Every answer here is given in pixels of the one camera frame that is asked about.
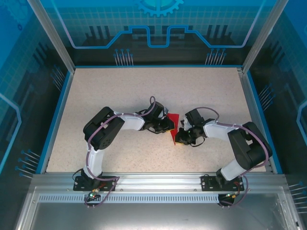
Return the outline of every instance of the gear graphic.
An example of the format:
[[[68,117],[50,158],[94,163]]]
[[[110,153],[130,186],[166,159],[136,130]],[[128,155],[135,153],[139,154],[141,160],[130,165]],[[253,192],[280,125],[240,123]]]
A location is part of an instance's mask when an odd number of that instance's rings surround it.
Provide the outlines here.
[[[168,13],[178,10],[183,0],[135,0],[134,3],[139,6],[139,10],[149,13],[151,17],[160,17],[161,14],[167,16]]]
[[[26,0],[0,0],[0,6],[3,4],[11,13],[11,16],[17,21],[22,23],[28,16],[29,8]]]

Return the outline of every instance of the beige tabletop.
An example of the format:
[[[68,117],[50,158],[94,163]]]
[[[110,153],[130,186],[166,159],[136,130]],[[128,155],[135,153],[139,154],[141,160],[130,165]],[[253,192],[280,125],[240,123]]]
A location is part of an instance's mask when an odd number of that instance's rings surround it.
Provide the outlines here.
[[[220,122],[250,121],[236,68],[77,69],[47,172],[74,172],[84,166],[83,127],[103,107],[134,113],[149,107],[151,95],[180,118],[207,106],[220,113]],[[199,112],[205,119],[215,118],[211,111]],[[219,139],[207,138],[192,148],[174,146],[170,133],[122,130],[106,149],[102,165],[104,172],[215,172],[233,158],[230,143]]]

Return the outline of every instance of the black bracket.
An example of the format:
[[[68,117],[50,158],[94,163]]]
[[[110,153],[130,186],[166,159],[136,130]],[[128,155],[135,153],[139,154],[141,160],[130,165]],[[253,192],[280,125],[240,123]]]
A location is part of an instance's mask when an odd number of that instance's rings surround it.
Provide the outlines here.
[[[114,176],[101,176],[99,178],[102,179],[109,179],[113,178]],[[83,176],[76,176],[75,183],[73,185],[74,191],[92,191],[100,187],[100,191],[110,191],[111,187],[113,186],[113,182],[115,181],[97,181],[97,183],[89,183]]]
[[[216,180],[216,176],[209,176],[205,174],[204,176],[201,176],[201,190],[203,192],[236,192],[238,191],[238,187],[235,185],[235,182],[239,183],[240,191],[244,191],[242,178],[236,177],[235,179],[224,184],[221,188]]]

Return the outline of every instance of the red object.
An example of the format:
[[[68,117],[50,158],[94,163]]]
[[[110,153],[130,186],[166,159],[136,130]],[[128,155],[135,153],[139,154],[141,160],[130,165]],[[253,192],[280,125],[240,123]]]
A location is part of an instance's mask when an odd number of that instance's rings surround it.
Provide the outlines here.
[[[175,125],[175,128],[173,130],[171,130],[171,135],[172,135],[172,138],[173,138],[174,145],[176,145],[176,143],[175,143],[175,136],[176,136],[176,134],[178,132],[179,114],[167,114],[167,117],[172,122],[174,122],[174,125]]]

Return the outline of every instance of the speckled work surface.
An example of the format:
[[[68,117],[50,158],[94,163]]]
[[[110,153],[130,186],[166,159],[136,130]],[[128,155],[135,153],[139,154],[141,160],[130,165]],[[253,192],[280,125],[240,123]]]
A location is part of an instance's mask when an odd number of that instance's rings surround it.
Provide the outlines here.
[[[220,122],[243,124],[250,115],[236,68],[77,69],[47,172],[74,172],[84,166],[83,127],[103,107],[133,113],[154,95],[170,113],[208,106]],[[200,110],[205,118],[211,111]],[[197,148],[176,145],[170,133],[122,130],[107,148],[104,172],[215,172],[234,158],[229,142],[208,138]]]

